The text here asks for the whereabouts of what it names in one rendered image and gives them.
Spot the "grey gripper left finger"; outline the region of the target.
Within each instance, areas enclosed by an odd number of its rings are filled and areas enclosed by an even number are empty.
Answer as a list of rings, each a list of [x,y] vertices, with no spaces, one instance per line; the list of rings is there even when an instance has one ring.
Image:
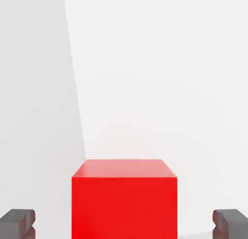
[[[0,239],[36,239],[33,209],[11,209],[0,218]]]

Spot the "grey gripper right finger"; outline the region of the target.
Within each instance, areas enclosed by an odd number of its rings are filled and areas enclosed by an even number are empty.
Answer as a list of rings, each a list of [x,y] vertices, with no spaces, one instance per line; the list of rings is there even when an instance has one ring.
[[[248,218],[237,209],[213,211],[213,239],[248,239]]]

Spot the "small red cube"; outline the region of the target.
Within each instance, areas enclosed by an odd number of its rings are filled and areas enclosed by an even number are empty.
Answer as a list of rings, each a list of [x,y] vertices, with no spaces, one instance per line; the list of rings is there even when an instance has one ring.
[[[72,176],[72,239],[177,239],[177,177],[159,159],[88,159]]]

